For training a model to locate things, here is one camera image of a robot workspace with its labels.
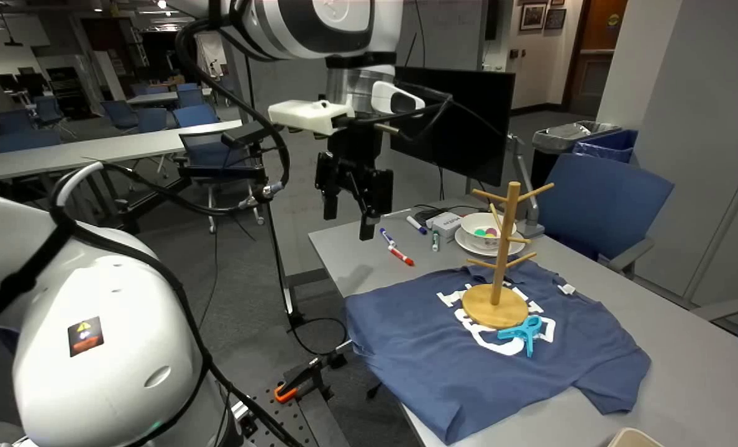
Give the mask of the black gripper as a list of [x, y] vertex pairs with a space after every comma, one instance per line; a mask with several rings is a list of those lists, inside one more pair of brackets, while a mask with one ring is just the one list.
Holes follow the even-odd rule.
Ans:
[[316, 188], [324, 193], [324, 219], [339, 215], [339, 193], [351, 190], [361, 205], [361, 241], [376, 236], [376, 219], [392, 208], [392, 174], [376, 167], [381, 132], [355, 123], [335, 132], [316, 162]]

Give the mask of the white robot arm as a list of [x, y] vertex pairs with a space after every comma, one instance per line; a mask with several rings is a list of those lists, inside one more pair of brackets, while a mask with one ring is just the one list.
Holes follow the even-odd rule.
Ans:
[[[388, 75], [402, 0], [178, 0], [269, 59]], [[17, 335], [14, 405], [35, 447], [207, 447], [232, 414], [177, 276], [135, 236], [0, 195], [0, 327]]]

